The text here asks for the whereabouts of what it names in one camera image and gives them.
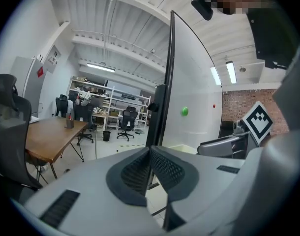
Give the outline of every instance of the black and white marker board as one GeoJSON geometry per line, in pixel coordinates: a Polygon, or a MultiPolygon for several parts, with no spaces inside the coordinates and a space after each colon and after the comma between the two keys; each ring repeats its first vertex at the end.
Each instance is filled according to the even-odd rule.
{"type": "Polygon", "coordinates": [[[259,144],[270,132],[272,120],[264,105],[257,101],[250,111],[243,117],[246,126],[252,132],[257,144],[259,144]]]}

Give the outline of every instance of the trash can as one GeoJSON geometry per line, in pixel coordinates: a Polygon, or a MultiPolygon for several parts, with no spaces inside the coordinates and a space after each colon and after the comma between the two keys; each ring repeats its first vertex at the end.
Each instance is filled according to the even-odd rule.
{"type": "Polygon", "coordinates": [[[108,142],[110,140],[110,131],[103,131],[103,141],[108,142]]]}

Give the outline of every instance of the green magnet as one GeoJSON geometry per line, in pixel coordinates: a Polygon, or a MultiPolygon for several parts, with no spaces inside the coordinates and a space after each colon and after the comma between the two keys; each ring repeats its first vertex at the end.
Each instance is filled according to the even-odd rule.
{"type": "Polygon", "coordinates": [[[184,107],[182,110],[181,110],[181,116],[187,116],[188,115],[188,107],[184,107]]]}

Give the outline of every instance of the red diamond sticker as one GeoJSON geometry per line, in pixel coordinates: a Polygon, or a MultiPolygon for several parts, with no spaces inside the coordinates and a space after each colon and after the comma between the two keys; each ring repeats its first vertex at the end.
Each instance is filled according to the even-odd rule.
{"type": "Polygon", "coordinates": [[[43,72],[43,67],[41,66],[41,68],[37,71],[37,77],[41,77],[44,74],[43,72]]]}

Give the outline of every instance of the ceiling fixture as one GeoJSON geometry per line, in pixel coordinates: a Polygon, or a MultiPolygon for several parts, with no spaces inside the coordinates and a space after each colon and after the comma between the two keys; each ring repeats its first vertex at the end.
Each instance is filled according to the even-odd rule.
{"type": "Polygon", "coordinates": [[[219,74],[218,74],[217,70],[215,69],[215,67],[211,67],[210,70],[211,70],[213,79],[215,81],[215,84],[220,86],[221,85],[221,80],[220,80],[220,77],[219,77],[219,74]]]}
{"type": "Polygon", "coordinates": [[[228,69],[228,72],[229,72],[229,75],[230,75],[231,83],[235,84],[237,82],[237,78],[236,78],[236,75],[235,75],[235,69],[234,69],[233,62],[230,61],[230,62],[226,62],[225,64],[227,66],[227,69],[228,69]]]}
{"type": "Polygon", "coordinates": [[[94,65],[94,64],[90,64],[90,63],[88,63],[87,66],[92,67],[92,68],[97,68],[97,69],[100,69],[100,70],[104,70],[104,71],[108,71],[108,72],[111,72],[111,73],[115,73],[115,69],[112,69],[112,68],[107,68],[107,67],[104,67],[104,66],[94,65]]]}

